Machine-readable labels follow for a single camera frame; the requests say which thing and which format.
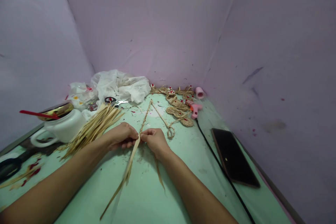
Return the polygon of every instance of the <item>black phone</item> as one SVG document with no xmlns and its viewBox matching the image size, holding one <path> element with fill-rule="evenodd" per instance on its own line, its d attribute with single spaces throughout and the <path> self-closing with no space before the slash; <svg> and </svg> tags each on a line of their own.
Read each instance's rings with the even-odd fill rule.
<svg viewBox="0 0 336 224">
<path fill-rule="evenodd" d="M 221 163 L 229 178 L 237 183 L 260 188 L 260 183 L 249 166 L 234 135 L 230 131 L 211 129 Z"/>
</svg>

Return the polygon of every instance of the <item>white ceramic pot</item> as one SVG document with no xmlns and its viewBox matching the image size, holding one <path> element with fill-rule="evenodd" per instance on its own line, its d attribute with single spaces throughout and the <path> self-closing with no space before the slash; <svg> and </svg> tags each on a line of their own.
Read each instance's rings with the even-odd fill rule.
<svg viewBox="0 0 336 224">
<path fill-rule="evenodd" d="M 33 145 L 39 148 L 47 147 L 58 141 L 69 143 L 81 130 L 85 123 L 86 120 L 82 116 L 82 113 L 77 109 L 73 109 L 69 114 L 62 117 L 61 119 L 55 121 L 46 121 L 44 123 L 44 127 L 30 137 L 30 141 Z M 38 142 L 37 138 L 39 135 L 46 131 L 54 134 L 56 137 L 47 143 Z"/>
</svg>

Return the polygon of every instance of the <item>white plastic bag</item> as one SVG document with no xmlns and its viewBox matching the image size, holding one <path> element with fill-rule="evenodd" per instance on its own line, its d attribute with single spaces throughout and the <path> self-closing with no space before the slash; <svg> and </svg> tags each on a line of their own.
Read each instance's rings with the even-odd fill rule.
<svg viewBox="0 0 336 224">
<path fill-rule="evenodd" d="M 97 89 L 100 101 L 104 101 L 106 97 L 114 97 L 118 101 L 140 103 L 151 90 L 146 77 L 133 77 L 118 70 L 96 73 L 91 79 L 91 84 Z"/>
<path fill-rule="evenodd" d="M 95 87 L 85 83 L 74 82 L 70 84 L 68 99 L 71 100 L 75 109 L 83 111 L 87 109 L 91 102 L 98 99 L 98 93 Z"/>
</svg>

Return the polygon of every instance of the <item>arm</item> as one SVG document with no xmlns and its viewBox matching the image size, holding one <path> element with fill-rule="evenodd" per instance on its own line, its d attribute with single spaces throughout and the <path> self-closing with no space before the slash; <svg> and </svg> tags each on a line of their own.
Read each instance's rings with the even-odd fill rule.
<svg viewBox="0 0 336 224">
<path fill-rule="evenodd" d="M 148 129 L 141 140 L 161 161 L 179 192 L 192 223 L 237 223 L 218 199 L 169 148 L 161 129 Z"/>
<path fill-rule="evenodd" d="M 131 147 L 138 133 L 123 122 L 77 152 L 68 162 L 42 180 L 0 215 L 3 223 L 53 223 L 105 154 Z"/>
</svg>

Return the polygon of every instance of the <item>table surface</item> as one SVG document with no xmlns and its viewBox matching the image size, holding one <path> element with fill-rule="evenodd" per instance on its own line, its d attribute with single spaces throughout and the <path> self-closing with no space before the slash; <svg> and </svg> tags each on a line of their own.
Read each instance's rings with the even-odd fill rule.
<svg viewBox="0 0 336 224">
<path fill-rule="evenodd" d="M 128 122 L 139 131 L 151 99 L 168 123 L 175 120 L 172 115 L 166 113 L 168 102 L 165 96 L 150 94 L 138 107 L 131 107 L 132 104 L 123 104 L 125 114 L 119 122 Z M 196 103 L 203 105 L 203 109 L 199 112 L 199 123 L 215 151 L 216 147 L 210 133 L 211 128 L 228 129 L 209 100 L 198 100 Z M 239 223 L 250 223 L 239 199 L 211 154 L 196 123 L 193 127 L 188 128 L 177 122 L 173 124 L 173 127 L 176 131 L 175 137 L 168 140 L 171 149 Z M 143 130 L 147 128 L 161 128 L 165 134 L 167 132 L 164 122 L 153 107 L 150 108 Z M 21 154 L 23 151 L 23 148 L 16 147 L 11 152 Z M 163 190 L 156 172 L 154 156 L 145 144 L 140 145 L 135 154 L 128 185 L 123 187 L 122 192 L 110 205 L 103 219 L 99 221 L 103 210 L 121 182 L 131 152 L 131 149 L 127 149 L 107 154 L 59 216 L 56 223 L 191 223 L 180 196 L 163 166 L 159 164 L 166 188 L 166 191 Z M 255 222 L 290 223 L 272 192 L 259 176 L 249 156 L 244 150 L 243 153 L 259 180 L 261 188 L 253 189 L 237 183 L 234 185 Z M 23 187 L 10 190 L 11 186 L 8 186 L 0 189 L 0 207 L 3 209 L 9 206 L 31 187 L 59 168 L 65 162 L 60 162 L 64 154 L 65 151 L 55 151 L 49 157 L 42 156 L 40 163 L 44 163 L 44 165 L 41 171 Z M 28 159 L 14 177 L 24 173 L 28 165 L 35 161 L 36 157 Z"/>
</svg>

